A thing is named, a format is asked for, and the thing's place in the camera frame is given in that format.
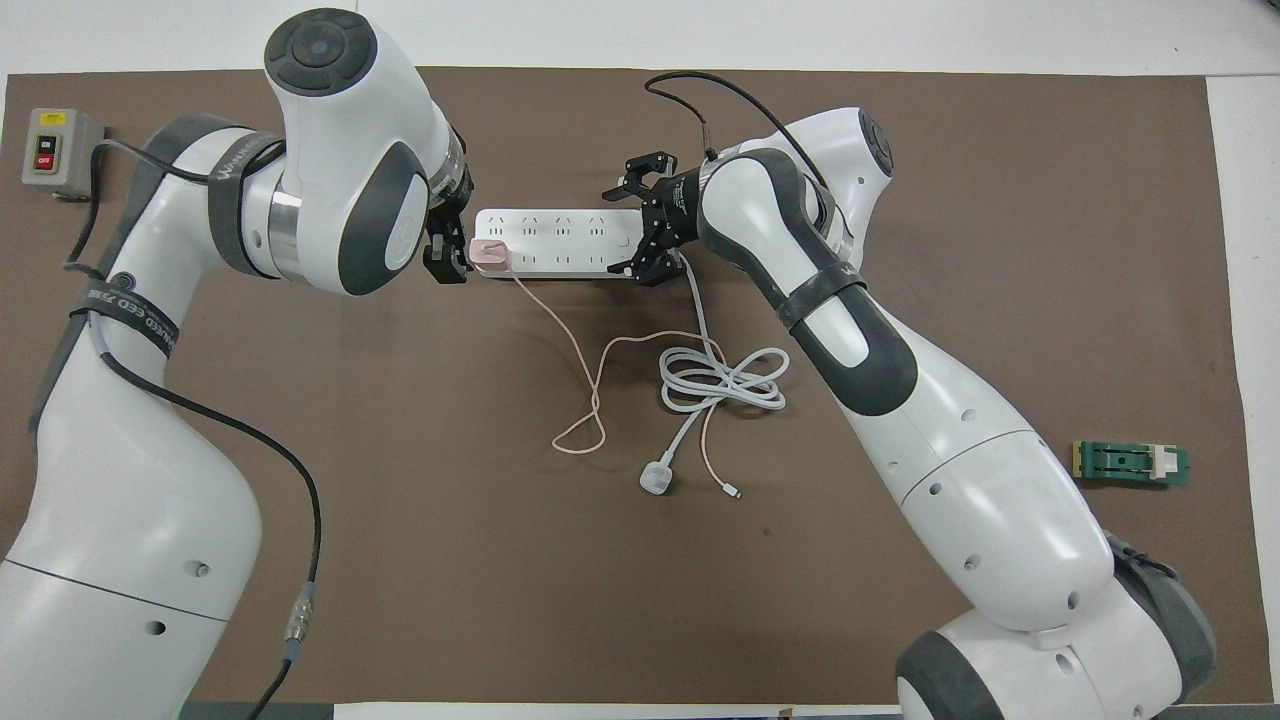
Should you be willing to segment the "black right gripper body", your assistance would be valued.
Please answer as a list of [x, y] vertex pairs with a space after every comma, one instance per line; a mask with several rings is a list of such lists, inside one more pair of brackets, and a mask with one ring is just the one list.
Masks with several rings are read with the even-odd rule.
[[660, 177], [643, 191], [644, 238], [659, 251], [677, 249], [699, 238], [700, 179], [701, 170], [691, 169]]

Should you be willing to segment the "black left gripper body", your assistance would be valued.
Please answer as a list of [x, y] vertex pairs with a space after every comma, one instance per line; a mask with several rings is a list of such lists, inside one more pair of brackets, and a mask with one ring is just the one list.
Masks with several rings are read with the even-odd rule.
[[472, 191], [474, 181], [466, 165], [442, 165], [430, 178], [430, 211], [443, 208], [444, 213], [462, 213]]

